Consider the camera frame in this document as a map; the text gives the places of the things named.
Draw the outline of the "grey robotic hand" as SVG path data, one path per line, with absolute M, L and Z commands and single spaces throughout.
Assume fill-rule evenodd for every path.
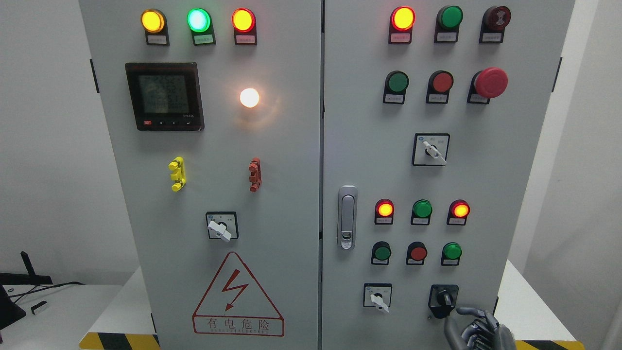
M 476 318 L 463 330 L 451 316 L 445 317 L 444 334 L 452 350 L 516 350 L 513 333 L 492 313 L 479 308 L 458 307 L 460 315 Z

